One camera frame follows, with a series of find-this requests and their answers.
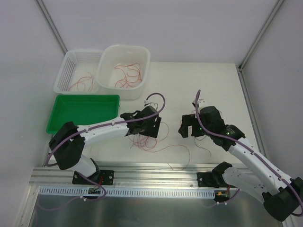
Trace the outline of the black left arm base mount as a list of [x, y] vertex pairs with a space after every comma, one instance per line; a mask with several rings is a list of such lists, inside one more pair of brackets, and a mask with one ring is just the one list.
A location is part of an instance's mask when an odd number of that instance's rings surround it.
[[114, 171], [113, 170], [99, 170], [96, 173], [92, 174], [91, 176], [87, 177], [86, 180], [82, 177], [78, 172], [74, 171], [72, 184], [74, 185], [113, 185], [114, 181]]

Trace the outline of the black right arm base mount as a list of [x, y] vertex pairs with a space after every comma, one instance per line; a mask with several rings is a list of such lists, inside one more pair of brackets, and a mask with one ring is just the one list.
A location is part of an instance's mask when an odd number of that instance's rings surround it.
[[223, 180], [223, 177], [212, 172], [198, 172], [197, 184], [198, 187], [228, 188], [228, 184]]

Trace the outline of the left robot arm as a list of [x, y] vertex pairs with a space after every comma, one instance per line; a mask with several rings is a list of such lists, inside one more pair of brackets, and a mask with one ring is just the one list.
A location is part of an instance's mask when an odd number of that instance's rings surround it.
[[102, 140], [143, 135], [157, 138], [161, 117], [151, 105], [141, 111], [123, 113], [112, 120], [92, 125], [65, 123], [49, 142], [50, 156], [61, 170], [72, 170], [83, 176], [89, 184], [99, 180], [100, 169], [92, 158], [85, 157], [84, 148]]

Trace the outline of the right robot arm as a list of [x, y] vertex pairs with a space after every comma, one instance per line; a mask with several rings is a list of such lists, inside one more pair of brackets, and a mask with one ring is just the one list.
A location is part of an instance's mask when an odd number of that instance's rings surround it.
[[257, 199], [274, 219], [283, 222], [303, 206], [303, 180], [279, 170], [256, 150], [245, 134], [234, 125], [224, 123], [214, 106], [198, 108], [182, 116], [178, 130], [183, 138], [208, 136], [217, 146], [239, 159], [253, 175], [222, 162], [212, 170], [217, 187], [235, 186]]

